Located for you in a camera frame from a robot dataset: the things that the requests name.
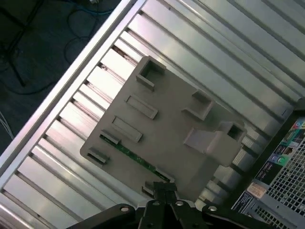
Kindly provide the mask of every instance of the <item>black mount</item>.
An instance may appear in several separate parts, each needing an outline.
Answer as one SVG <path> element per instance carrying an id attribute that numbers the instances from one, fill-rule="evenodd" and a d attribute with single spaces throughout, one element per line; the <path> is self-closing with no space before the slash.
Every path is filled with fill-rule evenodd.
<path id="1" fill-rule="evenodd" d="M 69 229 L 274 229 L 273 226 L 220 206 L 195 204 L 176 197 L 174 183 L 154 182 L 154 198 L 140 203 L 137 210 L 118 204 Z"/>

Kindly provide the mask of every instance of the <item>white wire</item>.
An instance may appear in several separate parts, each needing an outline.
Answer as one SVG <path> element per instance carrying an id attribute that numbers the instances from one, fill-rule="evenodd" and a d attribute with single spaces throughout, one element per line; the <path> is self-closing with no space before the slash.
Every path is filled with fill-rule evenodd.
<path id="1" fill-rule="evenodd" d="M 11 131 L 9 124 L 8 124 L 8 122 L 6 121 L 6 119 L 4 118 L 3 114 L 1 113 L 1 111 L 0 111 L 0 115 L 1 115 L 1 116 L 3 117 L 3 119 L 4 119 L 4 120 L 1 120 L 1 118 L 0 118 L 0 120 L 2 121 L 2 125 L 5 125 L 4 128 L 6 129 L 6 131 L 9 133 L 10 136 L 13 136 L 13 132 Z"/>
<path id="2" fill-rule="evenodd" d="M 14 137 L 12 136 L 12 133 L 9 131 L 8 127 L 6 126 L 6 124 L 4 123 L 4 121 L 2 119 L 0 119 L 0 123 L 3 125 L 4 129 L 6 130 L 6 132 L 9 134 L 9 136 L 11 137 L 11 139 L 13 139 Z"/>
<path id="3" fill-rule="evenodd" d="M 8 124 L 8 122 L 6 121 L 4 115 L 2 114 L 2 112 L 0 111 L 0 115 L 3 118 L 3 120 L 0 118 L 0 122 L 3 125 L 3 127 L 5 128 L 6 132 L 9 134 L 9 136 L 11 137 L 11 139 L 14 139 L 14 135 L 12 130 L 10 129 L 10 126 Z"/>

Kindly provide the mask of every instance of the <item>sticker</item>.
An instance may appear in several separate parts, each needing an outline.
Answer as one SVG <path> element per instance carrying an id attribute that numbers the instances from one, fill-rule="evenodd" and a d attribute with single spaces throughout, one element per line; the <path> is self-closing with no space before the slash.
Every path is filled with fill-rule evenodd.
<path id="1" fill-rule="evenodd" d="M 305 137 L 305 129 L 291 129 L 283 138 L 281 145 L 298 147 Z"/>
<path id="2" fill-rule="evenodd" d="M 273 153 L 274 153 L 274 154 L 282 155 L 283 152 L 285 151 L 285 149 L 287 149 L 286 146 L 278 145 L 277 148 L 275 149 L 275 151 L 274 151 Z"/>
<path id="3" fill-rule="evenodd" d="M 238 198 L 238 200 L 235 202 L 232 210 L 236 211 L 237 213 L 242 213 L 243 210 L 249 205 L 253 197 L 249 195 L 246 192 L 243 192 L 243 194 Z"/>
<path id="4" fill-rule="evenodd" d="M 255 176 L 255 179 L 262 181 L 267 185 L 270 185 L 282 168 L 283 168 L 282 165 L 279 165 L 271 161 L 267 161 L 264 164 L 264 166 L 261 168 L 261 170 L 258 172 L 258 174 Z"/>
<path id="5" fill-rule="evenodd" d="M 295 122 L 293 129 L 305 129 L 305 118 L 298 118 Z"/>
<path id="6" fill-rule="evenodd" d="M 253 196 L 260 199 L 266 193 L 267 189 L 260 186 L 257 183 L 252 182 L 250 186 L 247 188 L 247 191 L 250 192 Z"/>

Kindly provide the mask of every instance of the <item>floor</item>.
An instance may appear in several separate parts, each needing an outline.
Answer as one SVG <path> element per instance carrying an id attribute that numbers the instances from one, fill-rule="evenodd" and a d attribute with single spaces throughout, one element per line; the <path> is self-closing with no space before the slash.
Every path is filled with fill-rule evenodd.
<path id="1" fill-rule="evenodd" d="M 1 0 L 0 7 L 4 7 L 21 21 L 26 21 L 36 1 Z M 90 10 L 97 10 L 97 5 L 92 5 L 89 0 L 77 2 Z M 120 0 L 100 1 L 98 10 L 113 9 L 119 2 Z M 44 1 L 13 54 L 13 62 L 26 82 L 25 87 L 19 84 L 8 63 L 0 56 L 0 112 L 7 119 L 14 136 L 70 66 L 68 62 L 71 63 L 85 46 L 87 39 L 78 39 L 76 36 L 87 37 L 94 25 L 95 32 L 108 17 L 99 15 L 97 19 L 96 15 L 79 10 L 69 17 L 71 30 L 67 18 L 77 9 L 79 5 L 69 1 Z M 0 14 L 0 30 L 0 42 L 7 46 L 19 28 Z M 64 58 L 65 49 L 68 62 Z M 31 95 L 19 95 L 7 89 L 9 87 L 17 93 L 24 94 L 37 91 L 50 83 L 53 84 L 42 92 Z M 0 153 L 10 142 L 10 136 L 0 125 Z"/>

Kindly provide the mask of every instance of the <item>screw head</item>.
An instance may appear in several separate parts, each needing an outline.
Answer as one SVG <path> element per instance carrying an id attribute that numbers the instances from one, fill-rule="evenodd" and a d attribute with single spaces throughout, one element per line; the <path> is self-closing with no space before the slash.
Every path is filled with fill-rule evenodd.
<path id="1" fill-rule="evenodd" d="M 210 207 L 209 207 L 209 210 L 210 210 L 210 211 L 217 211 L 217 207 L 215 207 L 215 206 L 210 206 Z"/>
<path id="2" fill-rule="evenodd" d="M 121 211 L 123 211 L 123 212 L 129 211 L 129 208 L 128 207 L 123 207 L 123 208 L 121 208 Z"/>
<path id="3" fill-rule="evenodd" d="M 182 206 L 182 205 L 183 205 L 183 202 L 182 202 L 182 201 L 177 201 L 177 202 L 176 202 L 176 205 Z"/>

